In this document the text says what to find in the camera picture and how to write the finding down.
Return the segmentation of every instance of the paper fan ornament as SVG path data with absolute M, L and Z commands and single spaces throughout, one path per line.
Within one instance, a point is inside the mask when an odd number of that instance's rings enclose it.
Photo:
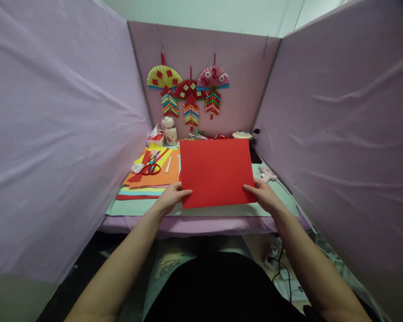
M 206 90 L 205 112 L 210 111 L 210 119 L 214 113 L 219 115 L 222 96 L 219 89 L 229 88 L 230 78 L 226 71 L 219 66 L 210 66 L 200 74 L 197 81 L 197 90 Z
M 193 130 L 193 126 L 198 127 L 199 111 L 196 101 L 204 100 L 205 98 L 206 92 L 197 90 L 196 81 L 192 79 L 180 82 L 175 89 L 175 99 L 187 101 L 184 104 L 184 123 L 185 125 L 191 124 L 190 131 Z
M 161 53 L 161 64 L 155 66 L 148 74 L 148 87 L 152 89 L 162 89 L 160 93 L 161 106 L 163 108 L 164 116 L 179 117 L 178 103 L 171 94 L 172 88 L 176 87 L 182 78 L 173 68 L 166 66 L 164 53 Z

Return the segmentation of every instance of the pink backdrop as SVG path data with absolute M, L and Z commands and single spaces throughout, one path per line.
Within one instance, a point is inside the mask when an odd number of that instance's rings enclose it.
M 282 41 L 257 149 L 403 321 L 403 1 L 366 0 Z
M 163 117 L 161 90 L 148 88 L 146 79 L 151 68 L 161 65 L 163 48 L 166 65 L 175 69 L 182 80 L 189 79 L 191 65 L 193 79 L 197 80 L 203 69 L 214 64 L 214 53 L 216 64 L 230 76 L 230 88 L 220 90 L 223 98 L 219 116 L 214 115 L 210 120 L 210 113 L 204 112 L 204 101 L 197 102 L 200 131 L 229 135 L 240 129 L 250 130 L 279 38 L 267 38 L 266 46 L 266 37 L 262 36 L 133 21 L 129 24 L 155 124 Z M 183 104 L 183 101 L 178 102 L 179 118 L 175 118 L 180 138 L 188 137 L 190 129 L 190 125 L 184 125 Z
M 63 281 L 146 144 L 127 23 L 103 6 L 0 1 L 0 274 Z

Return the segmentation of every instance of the orange paper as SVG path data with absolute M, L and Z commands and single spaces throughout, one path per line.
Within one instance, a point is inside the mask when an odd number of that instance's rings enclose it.
M 128 185 L 129 188 L 137 188 L 142 186 L 160 186 L 167 185 L 170 183 L 179 181 L 179 159 L 178 154 L 180 154 L 179 150 L 173 150 L 170 157 L 170 167 L 169 172 L 166 173 L 167 164 L 169 163 L 169 158 L 166 160 L 164 165 L 161 167 L 161 171 L 159 174 L 142 176 L 142 180 L 140 182 L 129 182 L 128 179 L 132 177 L 129 175 L 127 179 L 123 182 L 123 184 Z

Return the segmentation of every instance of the left hand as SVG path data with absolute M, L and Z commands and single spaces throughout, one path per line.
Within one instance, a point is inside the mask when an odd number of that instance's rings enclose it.
M 154 204 L 164 215 L 170 213 L 182 198 L 192 194 L 192 190 L 182 190 L 182 183 L 171 183 Z

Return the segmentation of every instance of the forearm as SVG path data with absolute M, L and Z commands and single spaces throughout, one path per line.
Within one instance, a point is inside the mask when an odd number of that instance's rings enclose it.
M 283 209 L 272 216 L 287 257 L 312 306 L 329 321 L 351 317 L 368 319 L 351 288 L 297 219 Z
M 155 206 L 146 212 L 90 281 L 67 321 L 79 320 L 81 315 L 102 321 L 116 319 L 150 251 L 161 217 Z

